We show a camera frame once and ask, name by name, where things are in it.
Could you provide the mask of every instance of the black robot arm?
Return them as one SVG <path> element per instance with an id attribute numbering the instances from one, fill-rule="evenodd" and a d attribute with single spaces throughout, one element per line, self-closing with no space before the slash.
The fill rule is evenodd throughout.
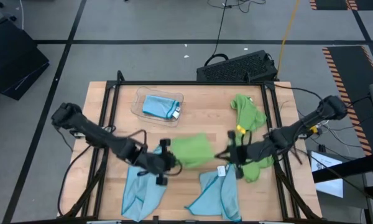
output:
<path id="1" fill-rule="evenodd" d="M 62 103 L 52 115 L 52 124 L 56 129 L 74 129 L 86 136 L 86 141 L 94 147 L 109 147 L 115 155 L 132 166 L 139 166 L 152 174 L 163 174 L 176 165 L 176 158 L 163 149 L 170 145 L 169 140 L 160 142 L 161 154 L 147 152 L 146 142 L 141 143 L 129 137 L 117 137 L 88 120 L 78 105 Z"/>
<path id="2" fill-rule="evenodd" d="M 347 115 L 346 105 L 337 96 L 320 101 L 316 110 L 290 126 L 277 128 L 266 134 L 262 142 L 246 146 L 247 159 L 260 161 L 276 152 L 289 150 L 300 134 L 324 120 L 340 120 Z"/>
<path id="3" fill-rule="evenodd" d="M 264 136 L 263 141 L 236 146 L 235 132 L 229 131 L 228 138 L 231 139 L 231 143 L 216 157 L 234 164 L 237 168 L 237 178 L 242 178 L 241 166 L 285 153 L 295 144 L 298 135 L 306 133 L 312 126 L 324 120 L 340 120 L 346 115 L 346 105 L 337 96 L 328 96 L 320 101 L 319 106 L 312 113 L 290 126 L 273 129 Z"/>

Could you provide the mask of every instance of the towel label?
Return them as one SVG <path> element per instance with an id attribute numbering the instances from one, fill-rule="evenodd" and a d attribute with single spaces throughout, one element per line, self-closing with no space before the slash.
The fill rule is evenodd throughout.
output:
<path id="1" fill-rule="evenodd" d="M 179 116 L 180 116 L 180 113 L 177 112 L 177 111 L 174 111 L 174 113 L 173 113 L 173 117 L 174 117 L 175 119 L 178 119 Z"/>
<path id="2" fill-rule="evenodd" d="M 225 177 L 225 166 L 217 166 L 218 176 Z"/>

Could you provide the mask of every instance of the black box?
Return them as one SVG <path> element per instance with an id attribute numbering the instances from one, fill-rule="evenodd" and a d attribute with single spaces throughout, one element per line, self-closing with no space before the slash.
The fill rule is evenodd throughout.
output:
<path id="1" fill-rule="evenodd" d="M 26 32 L 0 19 L 0 93 L 19 100 L 48 65 Z"/>
<path id="2" fill-rule="evenodd" d="M 223 62 L 198 68 L 197 81 L 271 81 L 277 74 L 274 61 L 269 54 L 260 50 Z"/>

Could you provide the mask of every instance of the wooden tabletop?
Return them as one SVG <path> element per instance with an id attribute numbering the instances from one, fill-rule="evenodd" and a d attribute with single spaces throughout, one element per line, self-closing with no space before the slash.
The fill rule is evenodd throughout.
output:
<path id="1" fill-rule="evenodd" d="M 279 82 L 277 84 L 290 86 L 289 82 Z M 83 114 L 95 123 L 98 123 L 99 120 L 105 85 L 106 82 L 91 82 L 88 88 Z M 236 127 L 236 111 L 231 109 L 230 102 L 237 93 L 250 96 L 258 109 L 264 112 L 259 86 L 146 86 L 154 90 L 183 94 L 184 102 L 178 126 L 171 128 L 141 121 L 131 112 L 132 102 L 134 101 L 136 91 L 140 87 L 136 85 L 121 86 L 114 122 L 117 130 L 114 135 L 126 136 L 139 129 L 145 129 L 148 132 L 147 143 L 150 150 L 156 148 L 161 138 L 175 138 L 206 133 L 213 150 L 215 152 L 223 151 L 228 141 L 227 131 Z M 276 88 L 276 93 L 279 108 L 281 108 L 280 114 L 283 125 L 287 126 L 294 123 L 298 119 L 298 114 L 293 91 Z M 110 101 L 106 122 L 109 119 L 112 95 L 113 91 L 109 97 Z M 267 95 L 273 126 L 276 127 L 269 90 L 267 90 Z M 254 140 L 261 140 L 266 132 L 267 126 L 264 125 L 253 134 Z M 71 159 L 73 160 L 79 155 L 86 146 L 87 144 L 84 139 L 76 140 Z M 303 141 L 297 141 L 296 147 L 305 150 Z M 92 152 L 93 150 L 90 149 L 84 156 L 78 159 L 68 173 L 61 200 L 63 212 L 69 211 L 86 187 Z M 295 188 L 306 204 L 317 215 L 321 216 L 309 160 L 302 154 L 300 154 L 300 157 L 303 160 L 302 165 L 298 163 L 292 154 L 289 154 Z M 184 208 L 184 206 L 191 204 L 201 193 L 198 180 L 199 174 L 216 170 L 216 166 L 221 164 L 224 164 L 224 161 L 214 160 L 195 169 L 183 170 L 179 176 L 169 178 L 167 190 L 159 207 L 147 219 L 151 220 L 153 215 L 158 215 L 160 220 L 222 220 L 220 216 L 194 216 Z M 127 164 L 110 152 L 99 213 L 100 219 L 126 219 L 121 216 L 122 196 L 126 177 Z M 293 217 L 290 195 L 287 189 L 284 189 L 288 202 L 288 214 L 290 217 Z M 95 194 L 94 191 L 91 195 L 89 214 L 93 213 L 92 205 L 94 204 Z M 243 179 L 238 180 L 238 195 L 239 207 L 244 221 L 282 220 L 273 167 L 262 169 L 260 177 L 256 182 L 248 184 Z"/>

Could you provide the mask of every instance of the blue microfiber cloth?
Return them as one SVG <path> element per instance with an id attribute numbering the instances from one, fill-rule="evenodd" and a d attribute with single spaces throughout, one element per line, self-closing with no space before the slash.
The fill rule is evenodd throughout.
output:
<path id="1" fill-rule="evenodd" d="M 237 202 L 235 168 L 228 165 L 226 175 L 219 177 L 217 171 L 200 174 L 201 195 L 185 207 L 192 215 L 222 215 L 224 220 L 242 220 Z"/>
<path id="2" fill-rule="evenodd" d="M 178 106 L 180 106 L 180 102 L 177 100 L 147 95 L 142 105 L 142 112 L 163 119 L 171 119 Z"/>
<path id="3" fill-rule="evenodd" d="M 158 146 L 154 153 L 159 154 L 161 151 L 162 148 Z M 140 171 L 145 170 L 129 166 L 122 200 L 122 216 L 135 222 L 143 220 L 159 206 L 167 188 L 157 185 L 156 176 L 151 173 L 137 176 Z"/>

